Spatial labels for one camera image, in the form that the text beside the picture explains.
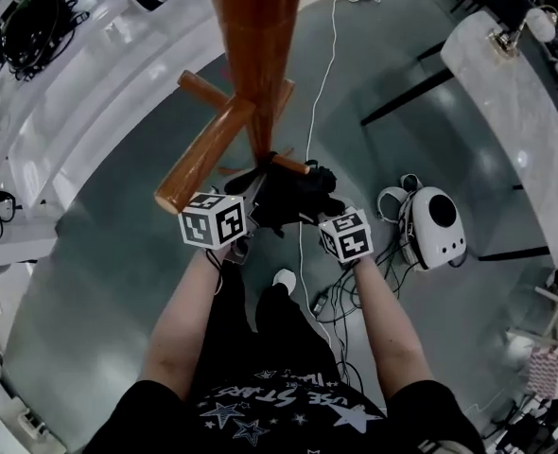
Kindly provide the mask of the white capsule pet carrier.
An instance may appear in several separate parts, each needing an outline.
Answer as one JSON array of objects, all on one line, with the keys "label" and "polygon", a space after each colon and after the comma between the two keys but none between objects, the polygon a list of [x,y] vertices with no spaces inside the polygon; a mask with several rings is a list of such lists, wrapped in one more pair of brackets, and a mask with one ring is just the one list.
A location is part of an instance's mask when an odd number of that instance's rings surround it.
[{"label": "white capsule pet carrier", "polygon": [[431,271],[463,257],[467,242],[454,201],[414,174],[384,188],[376,199],[380,218],[396,227],[400,252],[416,271]]}]

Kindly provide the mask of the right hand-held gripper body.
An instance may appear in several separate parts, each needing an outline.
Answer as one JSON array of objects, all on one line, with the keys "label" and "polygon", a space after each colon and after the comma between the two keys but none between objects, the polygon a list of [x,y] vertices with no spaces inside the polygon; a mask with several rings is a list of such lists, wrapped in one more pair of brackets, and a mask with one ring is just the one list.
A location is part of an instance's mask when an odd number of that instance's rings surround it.
[{"label": "right hand-held gripper body", "polygon": [[371,227],[362,209],[348,209],[345,215],[318,225],[325,251],[341,264],[373,253]]}]

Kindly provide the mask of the brown wooden coat rack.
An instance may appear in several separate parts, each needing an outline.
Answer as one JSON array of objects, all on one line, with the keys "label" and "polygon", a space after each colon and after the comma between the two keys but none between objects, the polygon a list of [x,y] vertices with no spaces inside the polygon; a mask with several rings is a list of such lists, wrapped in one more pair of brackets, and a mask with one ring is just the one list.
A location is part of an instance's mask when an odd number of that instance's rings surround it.
[{"label": "brown wooden coat rack", "polygon": [[216,115],[154,194],[168,213],[182,212],[241,130],[257,163],[270,156],[273,127],[294,88],[285,72],[300,1],[212,0],[234,93],[227,96],[190,71],[179,77],[179,86]]}]

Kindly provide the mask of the black trousers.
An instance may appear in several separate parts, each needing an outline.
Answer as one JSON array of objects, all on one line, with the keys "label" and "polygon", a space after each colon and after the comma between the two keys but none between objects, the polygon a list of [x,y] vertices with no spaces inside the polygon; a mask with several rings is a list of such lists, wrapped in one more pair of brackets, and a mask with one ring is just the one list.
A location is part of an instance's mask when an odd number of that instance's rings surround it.
[{"label": "black trousers", "polygon": [[235,383],[261,377],[264,371],[282,375],[289,369],[294,375],[320,375],[324,381],[340,379],[334,355],[328,343],[314,330],[299,305],[271,286],[260,295],[255,310],[255,329],[251,329],[245,310],[245,287],[239,267],[222,264],[222,288],[215,296],[206,336],[224,333],[221,343],[227,348],[225,377],[202,392],[222,382]]}]

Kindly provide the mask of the white metal shelving unit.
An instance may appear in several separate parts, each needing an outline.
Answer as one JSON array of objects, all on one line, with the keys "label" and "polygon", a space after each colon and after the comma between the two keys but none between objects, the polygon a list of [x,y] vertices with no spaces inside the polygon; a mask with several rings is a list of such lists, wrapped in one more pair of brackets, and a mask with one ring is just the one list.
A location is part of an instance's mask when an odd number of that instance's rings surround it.
[{"label": "white metal shelving unit", "polygon": [[211,0],[76,0],[88,13],[31,81],[0,73],[0,266],[50,254],[56,224],[131,130],[221,53]]}]

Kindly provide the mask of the white shoe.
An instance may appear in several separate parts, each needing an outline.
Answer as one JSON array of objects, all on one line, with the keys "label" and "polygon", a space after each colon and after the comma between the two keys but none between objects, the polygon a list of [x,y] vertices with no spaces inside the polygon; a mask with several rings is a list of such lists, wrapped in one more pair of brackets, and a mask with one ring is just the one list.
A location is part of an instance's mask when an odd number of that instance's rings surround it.
[{"label": "white shoe", "polygon": [[293,271],[288,269],[281,269],[275,273],[272,280],[271,287],[275,291],[279,291],[289,297],[295,290],[297,278]]}]

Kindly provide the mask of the gold glass ornament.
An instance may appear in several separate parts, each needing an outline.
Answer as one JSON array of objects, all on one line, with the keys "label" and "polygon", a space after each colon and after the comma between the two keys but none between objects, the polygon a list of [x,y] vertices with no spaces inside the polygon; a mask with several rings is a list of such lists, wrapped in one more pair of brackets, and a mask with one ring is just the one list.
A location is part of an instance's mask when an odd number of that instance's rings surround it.
[{"label": "gold glass ornament", "polygon": [[494,50],[503,59],[512,59],[519,55],[518,41],[525,27],[525,23],[521,23],[516,30],[509,32],[507,30],[492,30],[487,39]]}]

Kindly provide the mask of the table with patterned pink cloth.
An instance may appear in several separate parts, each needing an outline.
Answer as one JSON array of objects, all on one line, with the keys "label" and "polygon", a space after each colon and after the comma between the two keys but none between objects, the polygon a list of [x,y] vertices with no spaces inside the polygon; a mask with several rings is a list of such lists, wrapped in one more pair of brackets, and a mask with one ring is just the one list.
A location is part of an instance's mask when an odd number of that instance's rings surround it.
[{"label": "table with patterned pink cloth", "polygon": [[545,400],[558,399],[558,347],[533,347],[527,388]]}]

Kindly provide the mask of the person's right forearm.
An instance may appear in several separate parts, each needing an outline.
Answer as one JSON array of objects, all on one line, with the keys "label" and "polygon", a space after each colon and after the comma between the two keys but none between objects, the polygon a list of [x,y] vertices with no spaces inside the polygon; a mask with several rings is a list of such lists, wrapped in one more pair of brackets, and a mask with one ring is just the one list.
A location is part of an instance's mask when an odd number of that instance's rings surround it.
[{"label": "person's right forearm", "polygon": [[431,380],[422,343],[373,258],[362,257],[354,275],[379,387],[386,400],[412,383]]}]

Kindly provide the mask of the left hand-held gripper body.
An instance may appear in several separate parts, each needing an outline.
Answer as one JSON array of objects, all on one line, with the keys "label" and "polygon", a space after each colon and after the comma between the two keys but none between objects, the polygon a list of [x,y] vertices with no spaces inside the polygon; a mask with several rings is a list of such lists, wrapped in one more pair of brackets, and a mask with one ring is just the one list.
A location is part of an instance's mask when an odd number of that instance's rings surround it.
[{"label": "left hand-held gripper body", "polygon": [[212,252],[230,246],[225,259],[242,265],[257,228],[252,210],[252,201],[239,195],[197,192],[178,215],[183,243]]}]

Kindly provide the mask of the person's left forearm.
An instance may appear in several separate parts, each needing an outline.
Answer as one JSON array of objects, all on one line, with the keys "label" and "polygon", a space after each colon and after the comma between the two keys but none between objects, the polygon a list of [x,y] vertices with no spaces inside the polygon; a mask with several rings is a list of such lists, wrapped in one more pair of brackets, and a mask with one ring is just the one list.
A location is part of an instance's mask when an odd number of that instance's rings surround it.
[{"label": "person's left forearm", "polygon": [[206,336],[220,272],[228,246],[210,257],[197,251],[153,329],[139,379],[169,388],[183,402],[199,397],[225,377],[224,333]]}]

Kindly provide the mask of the white marble table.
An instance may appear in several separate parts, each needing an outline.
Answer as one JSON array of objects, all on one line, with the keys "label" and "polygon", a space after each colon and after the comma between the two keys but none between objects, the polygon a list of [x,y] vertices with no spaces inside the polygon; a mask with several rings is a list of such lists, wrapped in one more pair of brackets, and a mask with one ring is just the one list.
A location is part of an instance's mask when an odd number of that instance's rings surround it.
[{"label": "white marble table", "polygon": [[558,267],[558,110],[526,57],[501,49],[501,26],[485,11],[456,25],[440,55],[445,69],[374,110],[367,125],[454,78],[510,159]]}]

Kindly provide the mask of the black star print t-shirt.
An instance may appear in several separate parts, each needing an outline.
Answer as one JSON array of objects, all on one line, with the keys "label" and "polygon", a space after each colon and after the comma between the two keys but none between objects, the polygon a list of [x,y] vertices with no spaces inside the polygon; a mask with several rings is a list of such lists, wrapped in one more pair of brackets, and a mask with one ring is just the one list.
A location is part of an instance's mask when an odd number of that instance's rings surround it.
[{"label": "black star print t-shirt", "polygon": [[221,382],[192,402],[141,380],[83,454],[486,454],[443,384],[401,389],[379,409],[321,374],[262,371]]}]

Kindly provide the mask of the black garment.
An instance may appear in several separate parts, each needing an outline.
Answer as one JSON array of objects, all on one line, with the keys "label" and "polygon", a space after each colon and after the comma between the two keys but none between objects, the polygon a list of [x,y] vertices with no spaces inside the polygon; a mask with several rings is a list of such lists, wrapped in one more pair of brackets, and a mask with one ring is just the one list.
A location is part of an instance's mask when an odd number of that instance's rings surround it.
[{"label": "black garment", "polygon": [[270,228],[282,237],[291,223],[318,225],[322,218],[345,213],[347,205],[335,197],[337,178],[325,166],[311,160],[300,164],[275,152],[261,165],[240,171],[223,186],[227,195],[249,196],[249,218],[259,228]]}]

